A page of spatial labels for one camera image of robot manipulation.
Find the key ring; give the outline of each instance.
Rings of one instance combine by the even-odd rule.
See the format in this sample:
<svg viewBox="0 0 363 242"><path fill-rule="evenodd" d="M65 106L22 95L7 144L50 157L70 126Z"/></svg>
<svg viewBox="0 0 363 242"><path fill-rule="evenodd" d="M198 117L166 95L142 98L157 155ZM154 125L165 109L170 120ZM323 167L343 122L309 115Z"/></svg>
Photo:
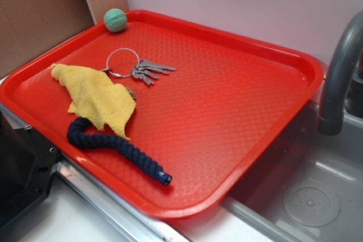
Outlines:
<svg viewBox="0 0 363 242"><path fill-rule="evenodd" d="M136 55L136 57L137 57L137 64L136 65L140 64L140 58L139 58L138 54L135 51L133 51L132 49L129 49L129 48L119 48L119 49L116 49L114 52L112 52L108 56L107 61L106 61L106 68L102 69L101 71L109 72L111 75L113 75L116 78L127 78L127 77L131 76L131 74L121 75L121 74L118 74L118 73L114 73L114 72L112 72L111 68L109 68L109 66L108 66L108 62L111 59L112 55L114 55L116 52L121 51L121 50L128 50L128 51L131 51L132 53L134 53Z"/></svg>

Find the rope toy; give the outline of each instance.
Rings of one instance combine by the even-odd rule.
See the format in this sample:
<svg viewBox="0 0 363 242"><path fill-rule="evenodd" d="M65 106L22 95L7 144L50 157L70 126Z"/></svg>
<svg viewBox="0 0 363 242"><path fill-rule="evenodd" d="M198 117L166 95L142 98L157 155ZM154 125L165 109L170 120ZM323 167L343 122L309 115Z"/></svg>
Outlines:
<svg viewBox="0 0 363 242"><path fill-rule="evenodd" d="M165 173L163 167L158 162L121 137L112 134L84 134L83 131L91 124L91 121L86 118L76 118L68 127L68 141L79 148L112 148L121 155L124 155L126 159L131 161L145 174L161 182L162 185L166 186L171 182L172 176Z"/></svg>

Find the white wall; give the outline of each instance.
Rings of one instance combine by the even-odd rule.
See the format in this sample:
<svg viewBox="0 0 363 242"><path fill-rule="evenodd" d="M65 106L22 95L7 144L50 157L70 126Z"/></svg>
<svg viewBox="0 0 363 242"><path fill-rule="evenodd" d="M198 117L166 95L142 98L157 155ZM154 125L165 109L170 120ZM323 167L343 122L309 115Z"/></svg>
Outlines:
<svg viewBox="0 0 363 242"><path fill-rule="evenodd" d="M308 53L324 68L363 0L127 0L142 9Z"/></svg>

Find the green ball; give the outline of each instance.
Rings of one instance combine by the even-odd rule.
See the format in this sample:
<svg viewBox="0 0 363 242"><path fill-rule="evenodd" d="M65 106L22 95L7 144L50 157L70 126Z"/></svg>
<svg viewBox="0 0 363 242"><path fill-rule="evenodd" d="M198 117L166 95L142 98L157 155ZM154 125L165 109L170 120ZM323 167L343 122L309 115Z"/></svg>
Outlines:
<svg viewBox="0 0 363 242"><path fill-rule="evenodd" d="M122 31L127 24L126 14L120 9L110 9L104 15L104 24L109 31Z"/></svg>

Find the tray rim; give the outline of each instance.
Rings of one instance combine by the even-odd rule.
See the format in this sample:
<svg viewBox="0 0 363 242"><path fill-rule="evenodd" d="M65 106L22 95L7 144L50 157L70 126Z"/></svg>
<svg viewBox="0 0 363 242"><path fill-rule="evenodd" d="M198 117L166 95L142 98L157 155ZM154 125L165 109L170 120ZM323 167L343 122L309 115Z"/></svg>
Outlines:
<svg viewBox="0 0 363 242"><path fill-rule="evenodd" d="M308 102L309 98L314 94L314 92L320 87L323 82L323 69L314 57L302 53L293 49L284 48L282 46L266 43L249 37L236 35L230 32L221 31L218 29L202 26L196 23L187 22L177 18L173 18L166 15L157 14L151 11L135 10L126 12L129 22L143 22L152 24L153 26L166 28L170 31L176 31L178 33L195 37L197 39L202 39L211 43L216 43L218 45L223 45L231 49L236 49L243 51L244 53L249 53L251 48L254 53L252 55L266 58L266 52L268 52L269 58L267 60L275 61L283 65L288 65L294 67L306 75L309 85L307 89L302 93L302 95L294 102L294 104L280 117L280 119L269 129L266 135L257 143L253 149L261 150L256 156L255 152L249 152L243 161L253 162L263 153L266 144L263 142L272 142L276 137L276 131L280 133L283 128L289 123L289 121L300 111L300 109ZM127 201L138 207L145 213L151 216L162 219L171 218L183 218L193 214L197 214L211 206L218 203L225 196L226 188L231 188L237 180L243 175L240 169L244 167L244 163L240 162L235 169L232 171L227 178L224 179L222 184L211 193L211 195L202 200L201 202L184 207L182 209L170 209L165 207L160 207L151 204L148 199L143 198L139 192L135 192L131 187L129 187L125 182L115 178L110 173L106 172L105 169L100 168L98 165L92 161L82 161L74 160L74 157L81 158L83 153L65 142L62 137L52 132L47 126L17 105L15 101L12 100L12 91L16 89L22 82L26 79L36 75L37 73L47 69L53 62L57 61L84 45L89 41L97 38L99 35L106 33L106 29L103 22L92 26L91 28L81 32L80 34L74 36L73 38L65 41L59 46L51 49L50 51L42 54L41 56L35 58L28 64L18 68L13 73L11 73L4 82L0 85L0 101L19 116L26 123L31 124L40 133L44 134L48 139L50 139L54 144L56 144L63 153L68 155L72 153L73 156L70 158L72 161L80 165L87 172L94 173L97 170L97 175L92 174L98 180L107 182L106 186L111 188L117 194L124 197ZM291 64L291 59L294 59L294 65Z"/></svg>

